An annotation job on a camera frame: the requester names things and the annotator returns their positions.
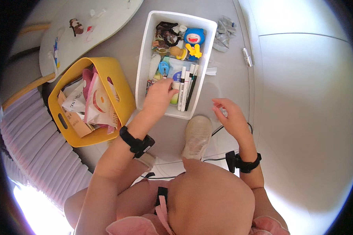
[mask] gray floor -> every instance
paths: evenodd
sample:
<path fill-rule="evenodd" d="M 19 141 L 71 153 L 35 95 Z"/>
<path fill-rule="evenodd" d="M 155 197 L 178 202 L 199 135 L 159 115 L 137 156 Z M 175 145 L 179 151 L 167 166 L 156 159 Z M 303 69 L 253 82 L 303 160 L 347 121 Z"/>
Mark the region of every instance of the gray floor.
<path fill-rule="evenodd" d="M 135 93 L 137 65 L 141 48 L 144 27 L 148 13 L 152 10 L 170 11 L 164 1 L 145 0 L 135 16 L 114 36 L 86 53 L 86 57 L 110 56 L 120 61 L 127 77 L 132 93 Z M 179 3 L 173 7 L 174 12 L 181 12 L 218 21 L 222 15 L 233 19 L 239 26 L 237 11 L 232 0 L 225 1 L 197 1 L 197 8 L 184 7 Z M 208 67 L 217 67 L 216 76 L 206 76 L 202 87 L 195 115 L 201 114 L 212 120 L 213 129 L 220 126 L 211 110 L 212 98 L 227 97 L 237 103 L 245 116 L 249 116 L 249 78 L 248 69 L 241 52 L 244 46 L 243 35 L 240 31 L 230 41 L 230 49 L 226 53 L 212 50 Z M 150 131 L 156 144 L 150 153 L 158 157 L 157 164 L 179 162 L 180 153 L 184 147 L 184 129 L 187 120 L 164 116 Z M 207 149 L 205 157 L 217 156 L 221 153 L 237 149 L 237 143 L 224 129 L 217 133 Z M 106 149 L 106 144 L 83 147 L 78 150 L 83 161 L 90 168 Z"/>

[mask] white tray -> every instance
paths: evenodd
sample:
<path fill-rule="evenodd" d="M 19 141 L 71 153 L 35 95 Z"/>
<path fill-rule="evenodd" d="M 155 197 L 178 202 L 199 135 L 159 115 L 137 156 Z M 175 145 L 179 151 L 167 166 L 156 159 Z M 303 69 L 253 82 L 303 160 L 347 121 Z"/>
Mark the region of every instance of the white tray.
<path fill-rule="evenodd" d="M 141 44 L 140 59 L 138 61 L 137 79 L 136 79 L 136 106 L 138 110 L 142 110 L 146 84 L 148 81 L 149 65 L 152 51 L 152 41 L 155 34 L 155 27 L 161 22 L 178 23 L 189 28 L 202 28 L 206 33 L 205 42 L 201 47 L 202 57 L 199 58 L 199 72 L 193 89 L 192 97 L 188 111 L 178 111 L 175 105 L 170 105 L 167 108 L 165 115 L 183 119 L 191 119 L 199 100 L 202 83 L 204 81 L 205 72 L 207 70 L 210 53 L 212 51 L 213 40 L 216 35 L 217 23 L 211 20 L 200 18 L 193 15 L 186 15 L 176 12 L 167 11 L 151 11 L 146 21 L 143 41 Z"/>

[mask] blue cartoon toy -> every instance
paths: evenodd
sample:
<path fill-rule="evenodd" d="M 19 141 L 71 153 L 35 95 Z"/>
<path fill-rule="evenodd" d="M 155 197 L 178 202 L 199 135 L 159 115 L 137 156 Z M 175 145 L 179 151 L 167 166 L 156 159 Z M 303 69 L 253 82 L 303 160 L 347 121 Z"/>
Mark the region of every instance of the blue cartoon toy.
<path fill-rule="evenodd" d="M 192 61 L 198 60 L 202 56 L 200 46 L 205 41 L 204 30 L 197 28 L 188 28 L 184 34 L 186 48 L 190 52 L 189 59 Z"/>

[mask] child's right hand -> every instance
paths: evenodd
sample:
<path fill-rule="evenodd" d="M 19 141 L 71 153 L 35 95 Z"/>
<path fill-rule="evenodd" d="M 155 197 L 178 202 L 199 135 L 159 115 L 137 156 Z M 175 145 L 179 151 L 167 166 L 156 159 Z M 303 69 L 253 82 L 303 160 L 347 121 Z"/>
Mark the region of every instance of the child's right hand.
<path fill-rule="evenodd" d="M 244 143 L 249 138 L 253 140 L 246 118 L 238 105 L 228 98 L 216 98 L 212 99 L 212 101 L 214 105 L 212 110 L 215 112 L 218 120 L 239 144 Z M 227 117 L 221 112 L 221 107 L 227 111 Z"/>

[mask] basket handle hole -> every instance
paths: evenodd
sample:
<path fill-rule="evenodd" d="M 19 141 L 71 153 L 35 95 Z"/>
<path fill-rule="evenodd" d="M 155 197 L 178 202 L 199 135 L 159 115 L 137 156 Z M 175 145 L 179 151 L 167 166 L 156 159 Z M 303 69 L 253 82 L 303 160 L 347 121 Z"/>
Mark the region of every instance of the basket handle hole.
<path fill-rule="evenodd" d="M 61 124 L 63 125 L 64 129 L 68 129 L 68 125 L 64 121 L 63 116 L 61 114 L 58 114 L 57 117 L 59 118 L 59 120 L 60 120 Z"/>

